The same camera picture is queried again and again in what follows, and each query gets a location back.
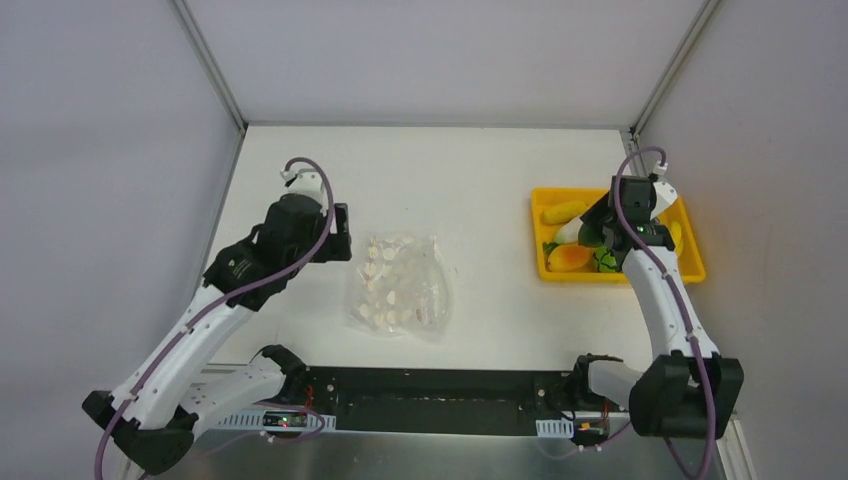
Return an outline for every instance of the yellow plastic tray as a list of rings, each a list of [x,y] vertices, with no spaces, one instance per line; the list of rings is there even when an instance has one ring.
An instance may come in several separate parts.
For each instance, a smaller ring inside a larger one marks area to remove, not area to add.
[[[551,272],[545,266],[546,258],[542,244],[553,240],[554,234],[561,225],[543,224],[541,220],[542,212],[550,206],[570,200],[582,200],[591,206],[606,192],[607,189],[604,188],[543,187],[533,189],[530,203],[532,205],[533,231],[536,236],[536,268],[539,270],[539,277],[542,280],[565,283],[627,283],[627,277],[623,273],[600,273],[595,270],[591,261],[580,269],[563,273]],[[707,272],[704,270],[704,262],[701,260],[701,253],[698,251],[697,243],[695,243],[695,234],[692,232],[689,216],[686,215],[686,206],[683,204],[683,199],[678,197],[676,202],[660,214],[659,220],[663,225],[677,221],[683,227],[683,253],[678,258],[683,282],[703,282],[707,277]]]

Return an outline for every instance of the gray wall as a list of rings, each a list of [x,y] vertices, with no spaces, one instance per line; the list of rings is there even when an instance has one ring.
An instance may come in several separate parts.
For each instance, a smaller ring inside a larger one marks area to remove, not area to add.
[[[626,126],[702,0],[190,0],[251,121]]]
[[[667,147],[709,278],[701,320],[746,371],[761,478],[844,478],[848,3],[729,0],[642,144]]]
[[[237,133],[165,0],[0,2],[0,86],[0,477],[91,478],[80,404],[185,307]]]

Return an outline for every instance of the clear plastic bag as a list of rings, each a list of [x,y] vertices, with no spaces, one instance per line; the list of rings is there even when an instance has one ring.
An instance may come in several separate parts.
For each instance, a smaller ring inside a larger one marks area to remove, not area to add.
[[[441,338],[451,302],[435,237],[375,235],[355,262],[347,310],[357,326],[378,335]]]

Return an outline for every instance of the white perforated bracket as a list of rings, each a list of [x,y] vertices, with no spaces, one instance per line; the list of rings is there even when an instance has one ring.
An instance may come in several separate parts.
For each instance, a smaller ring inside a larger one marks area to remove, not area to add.
[[[266,432],[309,432],[312,430],[317,430],[321,425],[321,422],[318,421],[317,418],[309,415],[306,417],[306,427],[279,427],[279,426],[264,426],[262,419],[265,417],[266,412],[281,412],[281,413],[290,413],[292,415],[297,415],[300,412],[289,411],[289,410],[242,410],[238,413],[234,413],[229,417],[221,420],[217,425],[211,428],[211,430],[242,430],[242,431],[250,431],[250,430],[265,430]],[[336,429],[336,417],[335,415],[321,415],[324,419],[324,432],[332,432]]]
[[[574,423],[559,420],[536,420],[536,435],[542,438],[573,438]]]

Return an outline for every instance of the white table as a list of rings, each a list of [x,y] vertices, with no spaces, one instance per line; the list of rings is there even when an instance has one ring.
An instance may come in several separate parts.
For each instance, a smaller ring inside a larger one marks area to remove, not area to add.
[[[213,363],[247,362],[280,343],[309,365],[568,369],[592,352],[644,369],[647,329],[627,286],[539,280],[530,192],[605,187],[624,158],[619,132],[474,128],[250,127],[212,256],[262,222],[282,192],[278,171],[306,156],[350,206],[354,260],[372,233],[435,234],[454,308],[439,344],[347,326],[353,264],[308,265],[245,324]]]

